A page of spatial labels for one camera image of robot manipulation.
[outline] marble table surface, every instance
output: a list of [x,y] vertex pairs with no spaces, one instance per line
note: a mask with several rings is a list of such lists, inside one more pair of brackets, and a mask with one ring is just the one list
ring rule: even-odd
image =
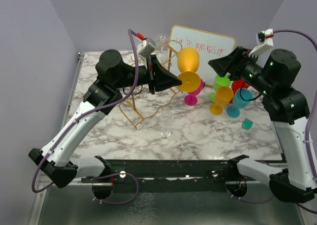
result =
[[[68,118],[75,113],[83,95],[95,81],[95,65],[100,54],[85,54]],[[121,54],[127,64],[133,64],[131,52]],[[256,160],[281,160],[281,150],[268,114],[261,105],[261,98],[241,110],[238,118],[230,118],[225,111],[219,116],[210,113],[208,94],[212,91],[212,88],[205,87],[198,95],[195,106],[186,105],[184,97],[187,94],[179,93],[163,108],[174,113],[172,134],[167,138],[160,135],[158,122],[161,110],[135,129],[116,106],[88,133],[73,157],[99,155],[106,159],[228,160],[246,154]],[[136,107],[143,116],[150,116],[159,106],[165,105],[172,95],[170,90],[152,95],[145,88],[136,99]],[[139,120],[126,103],[122,108],[134,122]],[[242,128],[245,118],[254,122],[250,130]]]

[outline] small teal block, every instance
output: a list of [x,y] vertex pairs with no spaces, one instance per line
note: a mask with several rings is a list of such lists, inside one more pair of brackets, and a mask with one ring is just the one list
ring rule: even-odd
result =
[[246,118],[242,123],[242,128],[245,130],[249,130],[252,127],[252,125],[253,125],[253,122]]

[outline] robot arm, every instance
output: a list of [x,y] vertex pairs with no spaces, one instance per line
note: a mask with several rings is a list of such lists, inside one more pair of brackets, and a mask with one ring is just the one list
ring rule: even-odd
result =
[[[152,94],[181,85],[175,75],[167,71],[158,62],[156,55],[151,55],[154,47],[147,40],[139,54],[146,58],[147,67],[139,66],[137,85],[148,85]],[[71,156],[88,132],[114,108],[96,111],[95,108],[109,105],[122,99],[119,88],[132,86],[135,68],[125,64],[116,50],[107,50],[96,64],[96,81],[89,87],[74,116],[68,121],[57,136],[42,149],[32,149],[29,157],[59,188],[65,187],[74,178],[99,176],[107,167],[101,157],[91,159],[71,159]],[[57,143],[54,151],[52,145]]]
[[250,51],[249,56],[259,56],[273,47],[273,29],[267,29],[258,33],[258,42],[260,43]]
[[313,144],[305,146],[310,114],[306,98],[291,87],[301,64],[292,52],[284,49],[272,51],[264,68],[256,61],[249,49],[237,47],[228,56],[210,60],[209,65],[219,76],[230,73],[231,80],[243,79],[263,95],[262,104],[276,129],[288,169],[262,165],[247,156],[232,161],[238,173],[268,185],[277,199],[305,203],[314,198],[317,187],[310,158],[315,165],[317,161]]

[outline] light purple wall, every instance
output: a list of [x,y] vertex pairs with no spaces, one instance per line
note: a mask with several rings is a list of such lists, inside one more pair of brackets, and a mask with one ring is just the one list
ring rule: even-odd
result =
[[77,50],[50,0],[0,0],[0,224],[26,225],[33,147],[61,126]]
[[283,0],[51,0],[80,51],[129,50],[127,29],[148,37],[173,25],[231,35],[254,47]]

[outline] gold wire rack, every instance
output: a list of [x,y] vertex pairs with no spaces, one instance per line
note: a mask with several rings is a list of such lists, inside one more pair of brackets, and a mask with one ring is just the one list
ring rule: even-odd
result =
[[[170,42],[177,42],[177,43],[180,45],[181,49],[183,49],[182,44],[181,44],[179,41],[176,41],[176,40],[169,40],[169,41],[167,41],[167,42],[164,44],[164,45],[166,45],[166,46],[168,47],[168,49],[170,49],[170,51],[169,51],[168,59],[167,59],[166,61],[162,62],[161,64],[162,64],[162,66],[163,66],[164,68],[166,68],[168,71],[170,71],[170,68],[171,68],[171,66],[172,66],[171,59],[172,59],[173,57],[177,56],[177,54],[178,54],[178,52],[177,52],[174,48],[172,48],[172,47],[170,46],[170,44],[169,44]],[[138,94],[137,96],[135,96],[135,95],[132,94],[127,100],[125,100],[124,102],[122,102],[122,103],[119,104],[119,109],[120,109],[120,111],[122,112],[122,114],[127,118],[127,120],[132,124],[132,126],[133,126],[135,129],[138,129],[137,126],[138,126],[140,123],[142,123],[144,120],[146,120],[146,119],[148,119],[148,118],[151,118],[151,117],[155,116],[155,115],[159,112],[159,110],[160,110],[161,108],[163,108],[163,107],[165,107],[165,106],[168,106],[168,105],[172,102],[173,98],[174,98],[178,93],[182,92],[182,91],[180,91],[177,87],[175,87],[175,88],[176,88],[176,90],[173,90],[172,88],[169,89],[169,90],[172,92],[172,96],[171,96],[170,100],[169,100],[166,104],[159,106],[158,109],[157,109],[153,114],[151,114],[150,116],[147,116],[147,117],[143,116],[142,113],[137,109],[136,103],[135,103],[135,101],[143,94],[144,90],[146,90],[147,88],[143,88],[143,89],[141,90],[140,94]],[[124,112],[123,107],[122,107],[123,104],[127,104],[127,105],[136,113],[136,115],[139,117],[139,120],[137,121],[137,123],[134,123],[134,122],[132,121],[132,119]]]

